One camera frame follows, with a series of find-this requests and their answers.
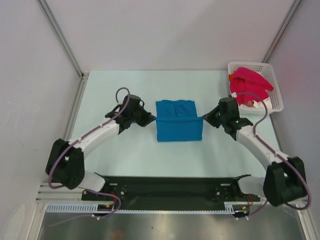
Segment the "blue t shirt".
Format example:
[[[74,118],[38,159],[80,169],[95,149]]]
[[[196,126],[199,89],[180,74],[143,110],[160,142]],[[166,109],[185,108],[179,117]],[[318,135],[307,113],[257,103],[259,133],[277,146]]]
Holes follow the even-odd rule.
[[[158,142],[192,142],[203,139],[203,119],[192,100],[161,100],[156,105]]]

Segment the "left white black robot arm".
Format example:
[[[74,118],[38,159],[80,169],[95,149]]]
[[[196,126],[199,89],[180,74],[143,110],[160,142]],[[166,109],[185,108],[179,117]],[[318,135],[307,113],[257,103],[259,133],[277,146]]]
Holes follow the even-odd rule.
[[[103,121],[83,136],[56,140],[48,158],[45,172],[48,175],[49,187],[52,181],[69,190],[88,189],[100,200],[110,196],[111,188],[107,180],[97,173],[85,170],[86,157],[106,140],[116,137],[132,124],[145,127],[156,117],[144,109],[144,102],[136,95],[125,96],[112,111],[104,116]]]

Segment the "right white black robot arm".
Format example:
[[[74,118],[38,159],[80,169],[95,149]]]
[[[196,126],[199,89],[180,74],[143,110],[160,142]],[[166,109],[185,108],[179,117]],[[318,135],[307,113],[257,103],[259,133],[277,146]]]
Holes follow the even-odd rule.
[[[290,206],[292,201],[307,197],[302,207],[311,204],[311,192],[306,181],[304,162],[275,150],[257,132],[257,125],[241,117],[238,103],[233,97],[219,100],[218,105],[202,117],[215,128],[224,132],[249,150],[265,169],[265,177],[242,177],[230,188],[231,196],[242,201],[248,194],[265,198],[272,206]]]

